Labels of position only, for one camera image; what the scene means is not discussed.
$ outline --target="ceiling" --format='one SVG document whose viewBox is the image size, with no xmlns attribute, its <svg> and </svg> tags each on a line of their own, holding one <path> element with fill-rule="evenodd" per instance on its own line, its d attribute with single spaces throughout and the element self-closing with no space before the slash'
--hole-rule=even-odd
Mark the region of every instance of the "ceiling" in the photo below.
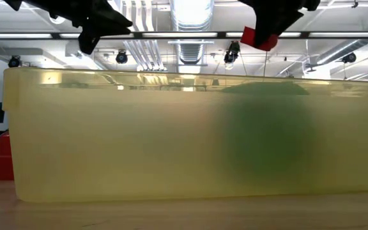
<svg viewBox="0 0 368 230">
<path fill-rule="evenodd" d="M 302 10 L 305 16 L 289 31 L 368 31 L 368 0 L 358 0 L 359 7 L 352 9 L 353 0 L 322 0 L 319 10 L 308 12 Z M 156 31 L 171 31 L 171 12 L 168 0 L 153 0 L 153 25 Z M 252 8 L 234 0 L 215 0 L 212 19 L 212 31 L 242 31 L 244 26 L 254 27 L 256 17 Z M 31 5 L 22 5 L 19 12 L 14 12 L 8 5 L 0 1 L 0 33 L 6 32 L 63 32 L 76 33 L 80 28 L 72 27 L 69 21 L 60 25 L 49 20 L 46 11 Z M 229 75 L 264 75 L 282 76 L 280 72 L 302 58 L 315 58 L 333 47 L 345 42 L 344 40 L 280 40 L 276 48 L 266 53 L 261 50 L 241 44 L 241 57 L 238 58 L 232 70 L 224 68 L 223 54 L 230 44 L 230 40 L 213 40 L 214 44 L 206 46 L 206 55 L 201 67 L 201 73 L 217 73 Z M 38 48 L 52 54 L 64 63 L 67 68 L 81 68 L 73 62 L 73 57 L 65 56 L 65 47 L 68 41 L 40 40 L 40 41 L 0 41 L 0 48 Z M 169 45 L 167 40 L 158 41 L 160 55 L 169 72 L 177 72 L 176 49 Z M 123 41 L 102 40 L 96 47 L 92 59 L 100 62 L 110 70 L 136 70 L 137 63 L 131 56 L 127 64 L 118 65 L 115 62 L 119 49 L 125 49 Z M 368 45 L 355 51 L 357 61 L 352 64 L 330 63 L 327 65 L 332 79 L 343 79 L 368 73 Z M 43 60 L 28 60 L 32 65 L 49 67 Z M 295 77 L 302 77 L 302 68 Z"/>
</svg>

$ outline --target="table surface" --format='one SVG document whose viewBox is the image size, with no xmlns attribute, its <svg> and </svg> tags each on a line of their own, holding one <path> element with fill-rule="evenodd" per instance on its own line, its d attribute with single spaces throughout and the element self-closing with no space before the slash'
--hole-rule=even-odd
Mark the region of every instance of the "table surface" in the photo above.
<svg viewBox="0 0 368 230">
<path fill-rule="evenodd" d="M 0 182 L 0 229 L 368 230 L 368 193 L 35 204 Z"/>
</svg>

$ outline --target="translucent plastic tub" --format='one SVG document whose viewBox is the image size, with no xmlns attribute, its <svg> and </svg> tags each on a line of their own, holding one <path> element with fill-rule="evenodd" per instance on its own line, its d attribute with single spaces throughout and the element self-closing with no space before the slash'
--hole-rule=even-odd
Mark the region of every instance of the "translucent plastic tub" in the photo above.
<svg viewBox="0 0 368 230">
<path fill-rule="evenodd" d="M 12 68 L 3 106 L 24 201 L 368 191 L 368 82 Z"/>
</svg>

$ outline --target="wooden table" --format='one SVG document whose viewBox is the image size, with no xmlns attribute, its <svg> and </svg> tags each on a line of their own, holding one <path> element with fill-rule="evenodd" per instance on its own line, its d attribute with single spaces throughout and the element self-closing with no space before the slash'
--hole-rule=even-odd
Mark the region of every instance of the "wooden table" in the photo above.
<svg viewBox="0 0 368 230">
<path fill-rule="evenodd" d="M 0 229 L 368 230 L 368 193 L 34 204 L 0 182 Z"/>
</svg>

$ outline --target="air duct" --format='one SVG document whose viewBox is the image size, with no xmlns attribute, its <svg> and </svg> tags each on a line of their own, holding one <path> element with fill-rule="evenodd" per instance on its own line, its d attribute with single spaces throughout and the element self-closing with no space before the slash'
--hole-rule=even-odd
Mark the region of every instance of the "air duct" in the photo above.
<svg viewBox="0 0 368 230">
<path fill-rule="evenodd" d="M 338 46 L 318 56 L 315 60 L 316 64 L 310 64 L 310 65 L 307 65 L 307 67 L 327 65 L 333 61 L 343 58 L 344 56 L 347 56 L 348 54 L 351 54 L 355 50 L 358 50 L 364 47 L 365 45 L 368 45 L 368 39 L 360 39 L 360 40 L 354 40 L 354 41 L 348 40 L 348 41 L 342 42 Z M 302 68 L 301 63 L 295 63 L 289 66 L 287 69 L 280 72 L 277 76 L 282 75 L 283 73 L 286 73 L 286 72 L 294 73 L 297 70 L 301 70 L 301 68 Z"/>
<path fill-rule="evenodd" d="M 175 31 L 208 31 L 211 27 L 214 0 L 170 0 L 171 18 Z M 178 64 L 197 65 L 201 62 L 204 44 L 179 44 L 176 46 Z M 190 72 L 200 72 L 199 66 L 192 66 Z"/>
</svg>

